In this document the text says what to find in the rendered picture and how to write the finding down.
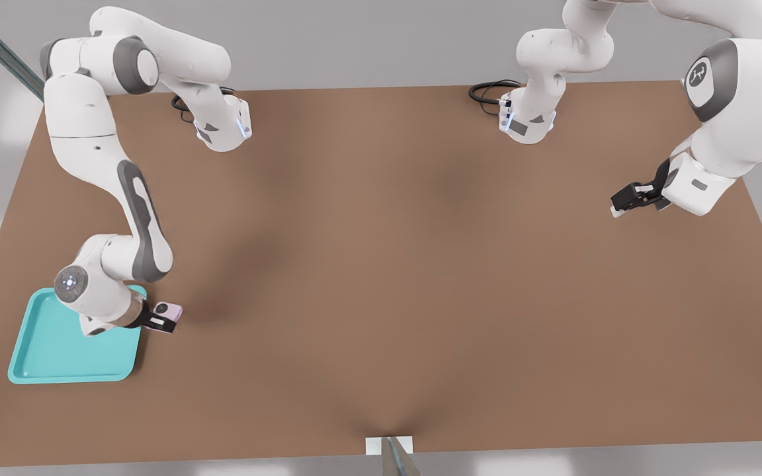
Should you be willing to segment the small pale lilac phone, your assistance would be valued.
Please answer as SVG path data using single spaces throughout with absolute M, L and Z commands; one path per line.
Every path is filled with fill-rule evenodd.
M 173 325 L 181 319 L 183 313 L 182 305 L 177 305 L 170 302 L 158 302 L 152 309 L 152 313 L 159 319 L 165 326 L 167 322 L 172 322 Z

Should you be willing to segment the pale blue-green tray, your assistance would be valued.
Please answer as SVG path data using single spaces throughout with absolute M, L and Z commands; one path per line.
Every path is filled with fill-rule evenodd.
M 111 329 L 85 337 L 78 314 L 52 288 L 40 288 L 25 308 L 10 359 L 15 385 L 119 381 L 135 366 L 140 329 Z

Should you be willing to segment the silver frame post with foot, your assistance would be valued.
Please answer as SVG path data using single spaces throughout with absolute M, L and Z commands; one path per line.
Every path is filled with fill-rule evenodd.
M 412 436 L 369 437 L 364 441 L 366 455 L 381 457 L 382 476 L 421 476 L 411 458 Z

